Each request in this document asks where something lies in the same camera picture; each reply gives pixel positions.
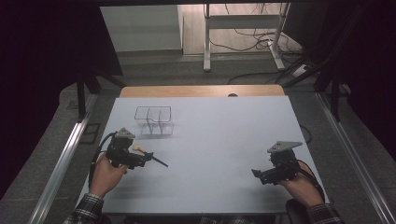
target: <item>wrist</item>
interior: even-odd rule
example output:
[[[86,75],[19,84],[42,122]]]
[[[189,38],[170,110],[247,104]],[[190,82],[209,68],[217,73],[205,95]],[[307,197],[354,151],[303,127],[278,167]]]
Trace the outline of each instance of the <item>wrist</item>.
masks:
[[[312,203],[308,203],[306,208],[311,208],[322,204],[324,204],[324,202],[312,202]]]
[[[101,198],[105,198],[105,196],[106,196],[106,193],[104,191],[102,191],[102,190],[99,190],[99,189],[90,188],[89,193],[93,194],[93,195],[96,195],[98,197],[101,197]]]

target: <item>human hand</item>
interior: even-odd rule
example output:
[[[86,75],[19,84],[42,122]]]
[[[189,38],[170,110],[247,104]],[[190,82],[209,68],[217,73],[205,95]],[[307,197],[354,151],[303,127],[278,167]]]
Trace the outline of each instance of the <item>human hand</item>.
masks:
[[[128,165],[122,165],[119,168],[113,167],[105,154],[102,154],[96,162],[90,193],[102,198],[105,197],[109,191],[119,184],[126,169],[128,169]]]
[[[307,165],[299,161],[300,167],[309,174],[314,175]],[[292,180],[282,180],[280,185],[290,193],[290,195],[306,207],[312,207],[324,203],[318,190],[311,180],[305,175],[298,173]]]

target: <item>table surface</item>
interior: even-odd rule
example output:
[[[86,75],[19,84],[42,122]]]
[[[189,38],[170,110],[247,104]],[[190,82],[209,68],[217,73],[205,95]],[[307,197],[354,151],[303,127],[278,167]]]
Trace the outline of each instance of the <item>table surface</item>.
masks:
[[[277,89],[274,85],[239,86],[232,91],[243,95],[243,90],[255,92],[258,87],[267,93]],[[184,97],[173,97],[166,87],[122,90],[124,98],[116,100],[104,136],[125,127],[136,134],[135,143],[154,152],[169,167],[148,161],[145,167],[135,168],[107,194],[104,213],[285,213],[289,194],[280,186],[262,185],[251,169],[273,168],[266,150],[276,141],[304,141],[289,98],[283,92],[276,96],[276,91],[270,96],[205,97],[205,88],[218,89],[217,93],[225,96],[230,93],[228,86],[175,87]],[[138,98],[127,97],[136,90]],[[187,92],[193,92],[194,97],[188,97]],[[140,134],[134,121],[138,106],[171,106],[173,134]],[[294,152],[318,176],[306,144]]]

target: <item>plaid sleeve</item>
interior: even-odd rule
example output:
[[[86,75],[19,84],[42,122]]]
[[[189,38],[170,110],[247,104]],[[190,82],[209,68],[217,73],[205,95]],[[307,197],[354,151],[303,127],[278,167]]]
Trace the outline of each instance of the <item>plaid sleeve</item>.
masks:
[[[329,203],[310,207],[306,211],[312,224],[345,224],[345,221]]]
[[[64,224],[98,223],[102,215],[103,203],[103,198],[86,193]]]

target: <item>table leg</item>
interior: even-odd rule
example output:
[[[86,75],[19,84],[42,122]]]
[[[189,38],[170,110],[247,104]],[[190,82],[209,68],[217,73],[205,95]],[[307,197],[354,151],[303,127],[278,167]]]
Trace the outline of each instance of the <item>table leg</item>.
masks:
[[[205,14],[205,50],[204,50],[204,71],[206,71],[206,72],[210,71],[209,26],[210,26],[209,4],[206,4],[206,14]]]
[[[270,45],[271,53],[275,60],[277,70],[285,70],[285,65],[283,64],[282,59],[280,58],[279,53],[277,52],[277,43],[279,42],[280,33],[283,30],[283,24],[285,23],[286,13],[289,9],[289,4],[290,3],[287,3],[285,5],[285,8],[283,10],[281,10],[281,12],[280,12],[280,15],[279,15],[280,18],[277,23],[274,41],[268,41],[268,44]]]

